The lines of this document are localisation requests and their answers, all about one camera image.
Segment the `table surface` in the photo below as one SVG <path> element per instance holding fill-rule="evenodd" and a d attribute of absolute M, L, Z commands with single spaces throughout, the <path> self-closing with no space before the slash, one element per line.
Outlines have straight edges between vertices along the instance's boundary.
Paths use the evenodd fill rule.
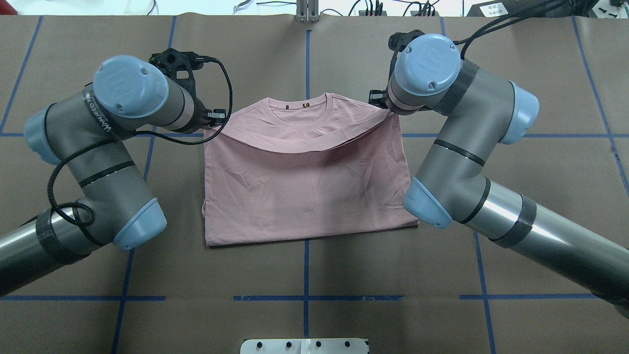
<path fill-rule="evenodd" d="M 397 31 L 453 39 L 484 18 L 294 16 L 2 16 L 0 234 L 48 207 L 53 166 L 23 138 L 26 119 L 91 81 L 104 59 L 167 47 L 221 59 L 235 108 L 265 97 L 338 93 L 361 101 L 386 85 Z M 497 146 L 484 174 L 629 246 L 629 122 L 622 21 L 531 19 L 480 38 L 467 57 L 535 94 L 536 124 Z M 97 50 L 88 46 L 98 42 Z M 225 107 L 217 67 L 199 98 Z M 401 118 L 411 173 L 443 117 Z M 199 134 L 185 139 L 198 139 Z M 580 286 L 454 224 L 307 241 L 204 246 L 203 148 L 125 142 L 169 221 L 131 252 L 109 245 L 0 299 L 3 353 L 237 353 L 249 338 L 359 337 L 372 353 L 626 353 L 629 321 Z M 68 171 L 60 201 L 81 191 Z"/>

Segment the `metal plate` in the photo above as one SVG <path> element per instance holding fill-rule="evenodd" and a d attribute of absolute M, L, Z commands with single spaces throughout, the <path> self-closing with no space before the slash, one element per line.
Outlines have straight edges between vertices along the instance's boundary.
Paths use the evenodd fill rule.
<path fill-rule="evenodd" d="M 246 340 L 240 354 L 369 354 L 369 341 L 360 338 Z"/>

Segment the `gray arm segment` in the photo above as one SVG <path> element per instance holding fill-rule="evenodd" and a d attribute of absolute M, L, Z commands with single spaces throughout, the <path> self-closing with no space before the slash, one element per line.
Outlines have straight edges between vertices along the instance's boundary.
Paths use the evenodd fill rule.
<path fill-rule="evenodd" d="M 447 119 L 404 206 L 436 227 L 460 222 L 582 285 L 629 318 L 629 250 L 481 175 L 496 144 L 524 136 L 537 99 L 461 62 L 443 36 L 421 36 L 408 47 L 389 80 L 387 106 L 399 114 L 427 106 Z"/>

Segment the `wire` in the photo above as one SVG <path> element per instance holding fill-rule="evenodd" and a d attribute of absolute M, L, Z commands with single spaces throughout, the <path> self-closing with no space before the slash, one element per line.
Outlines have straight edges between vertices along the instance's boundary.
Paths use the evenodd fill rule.
<path fill-rule="evenodd" d="M 157 0 L 153 0 L 153 6 L 151 6 L 151 9 L 148 10 L 147 16 L 151 14 L 151 12 L 153 12 L 153 10 L 155 10 L 155 7 L 157 6 Z"/>
<path fill-rule="evenodd" d="M 352 15 L 352 11 L 353 9 L 356 7 L 356 5 L 358 5 L 358 3 L 360 2 L 360 0 L 356 0 L 356 2 L 354 3 L 354 5 L 352 5 L 352 8 L 350 9 L 350 13 L 347 14 L 347 16 L 351 16 Z"/>
<path fill-rule="evenodd" d="M 230 107 L 229 110 L 227 111 L 227 116 L 225 117 L 225 122 L 223 122 L 223 124 L 221 125 L 221 127 L 210 137 L 203 139 L 203 140 L 198 140 L 198 141 L 184 141 L 184 140 L 178 140 L 178 139 L 173 139 L 167 135 L 164 134 L 160 134 L 157 132 L 154 132 L 152 130 L 136 130 L 134 132 L 131 133 L 131 135 L 133 136 L 137 136 L 137 135 L 152 135 L 158 138 L 162 138 L 165 140 L 168 140 L 170 142 L 176 142 L 178 144 L 182 144 L 182 145 L 199 145 L 199 144 L 205 144 L 208 141 L 214 139 L 218 134 L 220 134 L 220 132 L 223 130 L 223 128 L 225 128 L 225 125 L 227 124 L 227 121 L 229 121 L 230 117 L 231 117 L 231 109 L 233 108 L 233 90 L 231 89 L 231 81 L 230 81 L 230 77 L 227 74 L 227 70 L 225 69 L 225 66 L 223 65 L 223 63 L 221 63 L 220 60 L 218 60 L 217 58 L 212 58 L 210 57 L 210 62 L 214 62 L 217 63 L 220 67 L 221 70 L 223 71 L 223 75 L 225 76 L 225 81 L 227 82 L 227 88 L 229 89 L 230 92 Z"/>
<path fill-rule="evenodd" d="M 212 134 L 212 136 L 208 137 L 207 139 L 203 139 L 203 140 L 198 140 L 198 141 L 194 141 L 194 142 L 189 142 L 189 141 L 184 141 L 184 140 L 177 140 L 177 139 L 173 139 L 169 136 L 166 136 L 164 134 L 160 134 L 157 132 L 153 132 L 151 130 L 139 130 L 139 131 L 134 131 L 131 133 L 132 136 L 137 136 L 137 135 L 141 135 L 141 134 L 148 134 L 148 135 L 153 135 L 171 142 L 175 142 L 177 144 L 182 144 L 182 145 L 199 145 L 199 144 L 204 144 L 210 140 L 212 140 L 213 138 L 215 138 L 218 134 L 220 134 L 220 132 L 223 130 L 223 128 L 225 128 L 225 125 L 227 124 L 227 122 L 229 121 L 230 117 L 231 117 L 231 111 L 233 109 L 233 90 L 231 87 L 231 81 L 230 81 L 230 77 L 227 74 L 227 70 L 225 69 L 225 66 L 223 65 L 223 63 L 218 60 L 217 58 L 213 58 L 213 57 L 209 57 L 209 61 L 210 62 L 214 62 L 216 64 L 218 64 L 221 67 L 221 70 L 223 71 L 223 75 L 225 76 L 225 81 L 227 82 L 227 87 L 229 89 L 229 95 L 230 95 L 230 106 L 229 106 L 229 110 L 227 112 L 227 116 L 225 116 L 225 121 L 223 122 L 223 124 L 221 125 L 221 127 L 214 133 Z M 47 194 L 48 194 L 48 202 L 50 203 L 50 208 L 52 211 L 56 212 L 57 214 L 59 214 L 59 216 L 61 216 L 61 218 L 63 218 L 65 221 L 79 226 L 79 227 L 85 227 L 85 226 L 90 226 L 91 224 L 94 223 L 95 220 L 95 216 L 94 216 L 94 211 L 92 210 L 92 208 L 88 207 L 87 205 L 83 204 L 83 203 L 79 203 L 79 202 L 72 202 L 72 203 L 63 203 L 63 204 L 57 204 L 57 201 L 55 199 L 55 194 L 54 194 L 54 186 L 55 186 L 55 181 L 57 180 L 57 176 L 59 175 L 59 172 L 61 172 L 61 169 L 68 164 L 70 161 L 74 160 L 75 158 L 85 154 L 88 151 L 91 151 L 93 149 L 96 149 L 98 147 L 107 145 L 107 144 L 111 144 L 113 142 L 116 142 L 116 140 L 114 139 L 105 139 L 102 140 L 100 142 L 91 144 L 77 152 L 74 152 L 73 154 L 69 155 L 68 157 L 66 157 L 65 159 L 63 159 L 61 161 L 61 163 L 59 163 L 57 165 L 57 167 L 55 167 L 55 169 L 52 171 L 52 174 L 50 175 L 50 178 L 48 179 L 48 185 L 47 185 Z M 77 219 L 73 219 L 72 217 L 70 217 L 69 215 L 67 215 L 62 208 L 68 208 L 68 207 L 72 207 L 72 208 L 78 208 L 81 210 L 85 210 L 87 212 L 87 214 L 89 215 L 89 219 L 87 221 L 82 221 L 82 220 L 77 220 Z"/>
<path fill-rule="evenodd" d="M 421 3 L 420 3 L 419 1 L 411 1 L 410 3 L 408 3 L 408 6 L 407 6 L 407 7 L 406 7 L 406 9 L 404 10 L 404 13 L 402 14 L 402 17 L 406 16 L 406 12 L 407 12 L 407 11 L 408 11 L 408 9 L 409 9 L 412 5 L 414 5 L 414 4 L 419 5 L 419 6 L 420 6 L 420 8 L 421 8 Z"/>
<path fill-rule="evenodd" d="M 84 147 L 83 149 L 71 154 L 70 156 L 63 159 L 61 163 L 57 165 L 57 167 L 55 167 L 55 169 L 52 171 L 52 174 L 50 175 L 50 178 L 48 179 L 48 186 L 46 188 L 46 191 L 48 194 L 48 202 L 50 203 L 50 208 L 52 209 L 52 211 L 59 214 L 61 218 L 63 218 L 65 221 L 69 222 L 72 225 L 76 225 L 79 227 L 90 226 L 91 224 L 94 223 L 94 211 L 87 205 L 83 203 L 78 203 L 78 202 L 64 203 L 64 204 L 58 205 L 57 201 L 55 200 L 55 193 L 54 193 L 55 180 L 57 179 L 59 172 L 61 172 L 61 169 L 70 161 L 85 154 L 88 151 L 96 149 L 97 147 L 111 144 L 112 142 L 116 142 L 116 141 L 114 139 L 105 139 L 103 141 L 91 144 L 90 146 Z M 62 208 L 67 208 L 67 207 L 75 207 L 78 209 L 85 210 L 89 214 L 89 220 L 79 221 L 79 220 L 73 219 L 68 214 L 66 214 L 63 210 L 61 210 Z"/>
<path fill-rule="evenodd" d="M 497 25 L 498 23 L 504 22 L 504 21 L 506 21 L 506 20 L 508 20 L 510 18 L 516 17 L 516 16 L 518 16 L 518 15 L 524 13 L 524 12 L 531 11 L 531 10 L 533 10 L 535 8 L 539 8 L 540 6 L 545 6 L 547 4 L 556 3 L 556 2 L 559 2 L 559 4 L 551 6 L 550 8 L 545 8 L 545 9 L 541 9 L 541 10 L 538 10 L 538 11 L 534 11 L 534 12 L 532 12 L 532 13 L 526 15 L 526 16 L 522 16 L 522 17 L 520 17 L 518 19 L 515 19 L 513 21 L 509 21 L 508 23 L 503 23 L 502 25 L 499 25 L 499 26 L 496 26 L 496 27 L 492 28 L 493 26 Z M 511 25 L 513 25 L 513 24 L 515 24 L 517 22 L 524 21 L 527 18 L 531 18 L 531 17 L 533 17 L 535 15 L 543 14 L 543 13 L 552 11 L 554 9 L 557 9 L 557 8 L 561 7 L 561 6 L 563 6 L 563 1 L 562 0 L 544 0 L 544 1 L 542 1 L 540 3 L 537 3 L 537 4 L 532 4 L 532 5 L 529 5 L 529 6 L 525 6 L 524 8 L 521 8 L 521 9 L 519 9 L 519 10 L 513 12 L 513 13 L 505 14 L 505 15 L 500 16 L 499 18 L 495 19 L 494 21 L 489 22 L 488 24 L 484 25 L 483 27 L 480 27 L 469 38 L 466 38 L 464 40 L 454 41 L 454 44 L 456 44 L 456 45 L 463 44 L 463 43 L 465 44 L 463 46 L 463 49 L 461 50 L 461 59 L 465 59 L 465 53 L 466 53 L 467 49 L 469 48 L 469 46 L 470 46 L 470 44 L 472 43 L 473 40 L 475 40 L 475 39 L 477 39 L 477 38 L 479 38 L 481 36 L 484 36 L 484 35 L 486 35 L 488 33 L 491 33 L 493 31 L 499 30 L 501 28 L 504 28 L 504 27 L 507 27 L 507 26 L 511 26 Z"/>
<path fill-rule="evenodd" d="M 266 5 L 266 4 L 286 4 L 286 5 L 297 5 L 297 3 L 291 3 L 289 1 L 265 1 L 263 3 L 255 3 L 256 5 Z"/>
<path fill-rule="evenodd" d="M 338 12 L 338 11 L 337 11 L 337 10 L 335 10 L 335 9 L 325 9 L 325 10 L 321 10 L 321 13 L 324 13 L 325 11 L 334 11 L 334 12 L 338 13 L 339 15 L 343 16 L 343 14 L 341 14 L 340 12 Z"/>

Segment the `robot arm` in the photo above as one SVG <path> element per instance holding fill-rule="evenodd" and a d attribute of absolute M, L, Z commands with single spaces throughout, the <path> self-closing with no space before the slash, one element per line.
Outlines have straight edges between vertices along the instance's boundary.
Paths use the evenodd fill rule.
<path fill-rule="evenodd" d="M 453 220 L 544 265 L 629 318 L 629 250 L 481 175 L 496 144 L 524 136 L 538 113 L 532 94 L 460 60 L 454 43 L 420 35 L 401 51 L 384 102 L 401 115 L 424 106 L 447 116 L 404 206 L 435 227 Z"/>
<path fill-rule="evenodd" d="M 99 146 L 68 162 L 85 194 L 78 204 L 50 208 L 0 237 L 0 295 L 106 244 L 129 250 L 165 229 L 164 213 L 121 141 L 145 124 L 180 133 L 220 124 L 225 115 L 206 110 L 194 97 L 193 79 L 176 78 L 180 70 L 192 78 L 191 70 L 212 60 L 172 49 L 153 55 L 155 66 L 128 55 L 112 57 L 92 84 L 27 121 L 27 143 L 48 163 Z"/>

